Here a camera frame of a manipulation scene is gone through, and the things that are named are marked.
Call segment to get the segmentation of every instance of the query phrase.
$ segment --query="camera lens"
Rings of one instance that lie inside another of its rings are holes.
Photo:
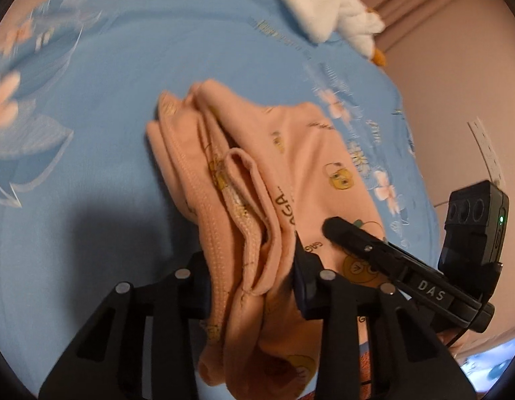
[[[472,219],[475,222],[478,222],[483,216],[483,211],[485,210],[485,206],[483,204],[483,200],[480,198],[474,203],[474,209],[472,209]]]
[[[456,216],[456,213],[457,213],[457,206],[455,205],[455,203],[452,203],[450,205],[450,209],[448,211],[448,219],[450,221],[453,220]]]
[[[468,200],[465,200],[459,206],[459,222],[465,222],[469,217],[470,212],[470,203]]]

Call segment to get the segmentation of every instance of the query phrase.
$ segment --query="blue bed sheet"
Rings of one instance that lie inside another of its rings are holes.
[[[21,79],[0,98],[2,111],[18,103],[0,128],[0,349],[33,392],[114,284],[153,282],[198,248],[144,135],[163,89],[215,78],[257,103],[322,106],[389,241],[436,265],[397,89],[339,36],[310,44],[279,0],[49,0],[11,38],[0,81]]]

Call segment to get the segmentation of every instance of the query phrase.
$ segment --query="silver bolt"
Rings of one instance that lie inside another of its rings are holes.
[[[319,276],[325,281],[332,281],[335,279],[337,274],[335,274],[331,269],[323,269],[320,271]]]
[[[383,283],[379,289],[387,295],[394,295],[396,292],[396,287],[391,283]]]
[[[125,293],[128,293],[131,289],[130,283],[118,283],[115,286],[115,292],[117,292],[119,295],[124,295]]]
[[[191,276],[191,271],[189,269],[178,269],[176,272],[174,272],[174,276],[177,279],[187,279]]]

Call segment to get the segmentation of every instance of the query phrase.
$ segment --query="white plush toy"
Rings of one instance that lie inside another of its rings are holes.
[[[313,42],[325,42],[337,30],[363,56],[379,66],[385,65],[385,56],[374,43],[374,34],[381,33],[385,24],[361,0],[283,1]]]

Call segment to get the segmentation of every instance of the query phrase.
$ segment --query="orange garment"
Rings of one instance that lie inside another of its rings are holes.
[[[296,308],[289,272],[295,231],[327,269],[384,282],[322,235],[341,216],[384,229],[340,134],[311,103],[260,106],[205,81],[159,98],[147,134],[179,210],[199,227],[213,285],[199,373],[238,400],[294,400],[314,376],[321,322]]]

